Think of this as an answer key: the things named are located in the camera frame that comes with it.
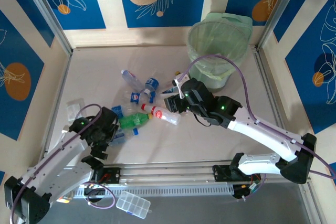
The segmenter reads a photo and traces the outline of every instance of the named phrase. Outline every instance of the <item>green plastic bottle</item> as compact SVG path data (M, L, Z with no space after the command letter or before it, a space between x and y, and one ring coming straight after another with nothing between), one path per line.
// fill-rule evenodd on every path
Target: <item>green plastic bottle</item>
M122 129L133 129L136 126L144 125L149 119L152 119L151 114L137 113L125 116L124 118L119 119L119 122Z

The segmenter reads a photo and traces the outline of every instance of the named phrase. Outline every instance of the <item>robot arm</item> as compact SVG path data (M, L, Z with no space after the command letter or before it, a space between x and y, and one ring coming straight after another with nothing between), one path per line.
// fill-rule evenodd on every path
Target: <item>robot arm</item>
M307 133L302 137L260 118L254 121L249 111L239 102L225 96L213 96L196 79L189 80L184 77L182 83L179 83L176 78L175 82L180 94L165 99L171 112L191 111L211 125L240 132L274 151L271 154L254 156L237 153L226 172L235 172L233 180L237 181L239 173L242 180L246 179L245 175L273 173L281 174L298 184L307 181L313 156L294 143L298 142L314 151L315 136Z
M14 213L27 224L38 223L59 197L92 178L97 181L102 177L103 163L96 158L107 158L104 151L118 129L117 115L103 107L95 123L78 135L89 123L86 118L76 119L64 138L35 167L20 179L10 177L6 181L6 205L12 209L14 200L19 197ZM74 157L88 148L91 149L90 156L83 158L72 169L64 170ZM18 196L23 186L26 188Z

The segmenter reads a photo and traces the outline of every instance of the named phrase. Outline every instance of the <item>plastic bottle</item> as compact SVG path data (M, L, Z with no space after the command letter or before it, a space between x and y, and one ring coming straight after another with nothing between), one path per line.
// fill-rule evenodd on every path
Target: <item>plastic bottle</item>
M137 105L135 103L128 103L125 105L119 105L119 106L114 106L112 107L112 111L117 114L118 119L123 118L124 116L128 116L131 114L136 113L137 109L136 109Z
M152 92L157 90L158 86L159 86L159 82L158 82L157 78L154 75L152 75L146 81L145 89L144 89L143 92L150 97Z
M134 91L140 93L141 90L145 88L141 81L130 71L121 70L121 76L128 83L128 85L133 88Z
M152 119L151 114L136 113L121 118L119 120L119 123L122 129L132 129L137 126L144 125L146 122L149 121L149 119Z
M174 125L178 125L181 119L180 114L176 113L171 113L168 110L161 108L161 107L156 107L156 106L151 106L151 105L146 105L143 104L141 105L141 109L151 113L153 116L159 119L163 119L167 122L170 122Z
M117 130L117 132L115 133L114 139L113 141L110 142L110 146L114 146L114 145L118 145L118 144L122 144L124 142L126 142L126 140L132 138L133 136L138 135L138 129L134 128L133 130L123 130L121 128L119 128Z
M140 92L125 91L124 92L124 100L125 100L125 102L139 104Z

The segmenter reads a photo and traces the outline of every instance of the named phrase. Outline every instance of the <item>bottle cap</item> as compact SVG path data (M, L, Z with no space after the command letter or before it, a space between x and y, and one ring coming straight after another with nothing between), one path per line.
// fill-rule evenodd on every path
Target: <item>bottle cap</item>
M138 129L137 129L137 128L134 128L134 129L133 129L133 133L134 133L134 136L138 135L138 134L139 134Z

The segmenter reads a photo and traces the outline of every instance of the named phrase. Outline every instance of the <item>white floor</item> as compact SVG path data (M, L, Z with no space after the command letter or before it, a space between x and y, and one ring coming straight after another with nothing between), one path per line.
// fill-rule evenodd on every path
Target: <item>white floor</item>
M122 69L131 70L142 81L157 69L164 73L168 81L176 71L184 71L189 62L185 46L75 50L50 148L55 146L61 130L69 124L66 113L68 102L83 98L85 105L98 103L111 108L122 103L123 92L129 89L121 78ZM247 80L253 112L275 123L264 84L250 49L241 70ZM243 105L246 104L243 85L236 72L232 74L224 89L216 95L227 95ZM87 115L96 113L96 108L87 110ZM123 145L109 148L109 157L105 163L225 160L232 159L238 152L261 154L271 151L239 133L218 126L203 127L195 121L192 114L185 114L178 126L154 118L139 129L139 136L133 137Z

